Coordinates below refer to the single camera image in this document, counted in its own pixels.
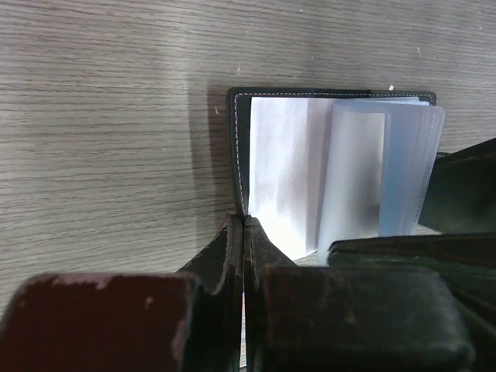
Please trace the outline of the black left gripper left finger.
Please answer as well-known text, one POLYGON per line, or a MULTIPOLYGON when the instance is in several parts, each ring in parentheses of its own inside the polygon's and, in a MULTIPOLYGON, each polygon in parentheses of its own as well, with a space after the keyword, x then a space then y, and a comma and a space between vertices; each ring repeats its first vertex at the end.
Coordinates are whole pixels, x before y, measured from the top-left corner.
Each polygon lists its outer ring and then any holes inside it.
POLYGON ((49 273, 1 320, 3 371, 237 371, 243 226, 228 215, 174 273, 49 273))

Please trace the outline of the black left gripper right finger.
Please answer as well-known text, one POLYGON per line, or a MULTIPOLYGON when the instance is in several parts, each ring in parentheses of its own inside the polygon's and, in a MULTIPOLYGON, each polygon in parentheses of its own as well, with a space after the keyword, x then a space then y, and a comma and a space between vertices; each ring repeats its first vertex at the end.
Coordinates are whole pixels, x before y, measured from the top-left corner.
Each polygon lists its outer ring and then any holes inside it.
POLYGON ((300 267, 244 223, 249 371, 460 371, 476 350, 441 277, 421 267, 300 267))

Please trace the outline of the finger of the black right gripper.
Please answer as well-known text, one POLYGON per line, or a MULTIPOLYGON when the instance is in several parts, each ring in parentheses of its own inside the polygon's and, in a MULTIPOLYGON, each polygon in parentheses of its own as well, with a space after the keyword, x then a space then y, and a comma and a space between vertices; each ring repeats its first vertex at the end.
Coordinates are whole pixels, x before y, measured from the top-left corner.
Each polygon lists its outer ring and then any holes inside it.
POLYGON ((436 158, 419 223, 439 233, 495 231, 495 140, 436 158))
POLYGON ((327 264, 433 270, 446 282, 472 326, 495 332, 493 233, 343 240, 332 244, 327 264))

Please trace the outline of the black leather card holder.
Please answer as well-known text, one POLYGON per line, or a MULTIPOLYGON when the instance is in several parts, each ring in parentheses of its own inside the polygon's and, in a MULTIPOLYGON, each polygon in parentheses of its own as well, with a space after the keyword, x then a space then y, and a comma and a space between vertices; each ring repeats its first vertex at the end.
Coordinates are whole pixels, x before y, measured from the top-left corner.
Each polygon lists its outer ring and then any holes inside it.
POLYGON ((446 113, 431 91, 231 88, 237 212, 295 260, 415 233, 446 113))

